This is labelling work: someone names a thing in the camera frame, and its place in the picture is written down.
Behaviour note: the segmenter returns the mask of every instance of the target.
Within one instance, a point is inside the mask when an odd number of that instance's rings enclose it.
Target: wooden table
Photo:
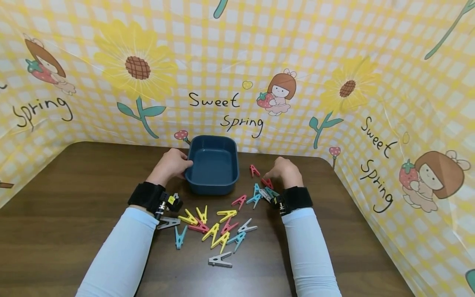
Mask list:
[[[0,296],[73,296],[135,186],[167,150],[99,143],[64,150],[0,209]],[[275,158],[240,153],[240,178],[225,197],[195,196],[178,179],[167,191],[178,192],[192,213],[208,205],[211,226],[219,219],[216,211],[252,194],[258,179],[251,179],[249,165],[265,173]],[[331,166],[319,158],[289,158],[312,195],[343,296],[413,296]],[[258,229],[227,258],[233,268],[207,264],[219,247],[210,250],[211,239],[201,242],[201,233],[188,230],[176,250],[173,228],[156,232],[137,296],[295,296],[278,212],[261,200],[255,210],[244,205],[232,221],[249,218]]]

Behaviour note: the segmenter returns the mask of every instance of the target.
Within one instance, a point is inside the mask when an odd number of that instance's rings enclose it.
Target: blue clothespin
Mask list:
[[[241,245],[241,242],[244,240],[244,237],[246,237],[246,233],[245,233],[245,232],[238,233],[235,237],[229,239],[226,244],[228,245],[228,244],[231,244],[231,243],[233,243],[233,242],[236,242],[237,245],[236,245],[236,247],[234,248],[234,253],[236,253],[237,249],[238,249],[239,246]]]
[[[256,183],[256,184],[254,185],[254,194],[253,194],[253,196],[255,196],[257,193],[259,193],[259,190],[260,190],[260,189],[261,189],[261,188],[259,188],[259,184]]]
[[[178,234],[178,228],[175,226],[175,246],[177,249],[181,249],[181,245],[183,244],[183,240],[185,239],[186,230],[188,230],[188,225],[183,228],[183,232]]]
[[[246,201],[246,204],[249,204],[249,203],[251,203],[251,202],[254,202],[254,207],[252,208],[252,209],[254,209],[254,208],[256,208],[256,205],[257,205],[257,203],[259,202],[259,200],[261,200],[261,198],[262,198],[262,195],[259,194],[259,192],[257,192],[257,195],[254,195],[254,197],[252,197],[251,199],[247,200],[247,201]]]
[[[265,190],[271,197],[278,197],[278,196],[279,196],[279,193],[277,193],[276,191],[272,190],[272,189],[269,188],[269,187],[265,187],[264,190]]]

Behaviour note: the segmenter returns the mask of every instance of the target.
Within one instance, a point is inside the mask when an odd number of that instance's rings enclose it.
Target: light blue sleeve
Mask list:
[[[144,211],[127,208],[94,258],[76,297],[133,297],[157,224]]]
[[[299,297],[341,297],[322,230],[312,208],[282,217]]]

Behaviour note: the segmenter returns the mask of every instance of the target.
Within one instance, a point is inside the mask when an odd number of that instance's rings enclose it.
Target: blue plastic tray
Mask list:
[[[198,195],[226,195],[239,178],[238,148],[229,137],[200,135],[191,141],[185,178]]]

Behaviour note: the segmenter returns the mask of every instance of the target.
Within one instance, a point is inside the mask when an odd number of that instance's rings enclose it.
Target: printed backdrop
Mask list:
[[[475,296],[475,0],[0,3],[0,206],[74,142],[224,135],[326,159],[417,296]]]

